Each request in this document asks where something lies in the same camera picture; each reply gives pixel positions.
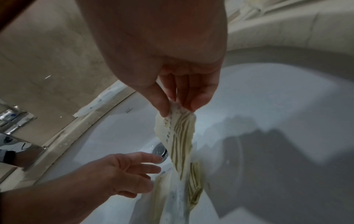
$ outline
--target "metal drain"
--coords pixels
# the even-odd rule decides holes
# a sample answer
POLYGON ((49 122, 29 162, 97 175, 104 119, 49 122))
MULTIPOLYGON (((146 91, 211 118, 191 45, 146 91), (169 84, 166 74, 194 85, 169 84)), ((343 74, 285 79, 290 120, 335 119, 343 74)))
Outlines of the metal drain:
POLYGON ((155 155, 161 156, 162 162, 165 161, 167 159, 167 157, 169 156, 169 153, 167 152, 167 149, 165 148, 165 146, 163 146, 162 142, 160 142, 157 146, 155 146, 152 153, 155 155))

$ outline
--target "sink basin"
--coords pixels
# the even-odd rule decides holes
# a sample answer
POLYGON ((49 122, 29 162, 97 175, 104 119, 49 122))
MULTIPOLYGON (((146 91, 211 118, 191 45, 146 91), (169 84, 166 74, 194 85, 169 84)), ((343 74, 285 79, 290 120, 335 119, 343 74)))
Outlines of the sink basin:
MULTIPOLYGON (((193 159, 205 191, 191 224, 352 223, 354 84, 346 75, 354 69, 343 57, 273 48, 227 54, 218 90, 196 112, 193 159)), ((134 93, 38 182, 108 154, 152 152, 156 113, 134 93)), ((111 197, 83 223, 147 223, 149 197, 111 197)))

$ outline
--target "beige tile wall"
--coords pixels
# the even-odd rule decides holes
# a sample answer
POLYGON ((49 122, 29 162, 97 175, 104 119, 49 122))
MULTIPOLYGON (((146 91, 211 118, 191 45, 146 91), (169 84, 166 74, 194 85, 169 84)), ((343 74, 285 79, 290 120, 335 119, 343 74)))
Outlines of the beige tile wall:
POLYGON ((0 98, 38 117, 18 138, 42 145, 116 80, 74 0, 37 0, 0 33, 0 98))

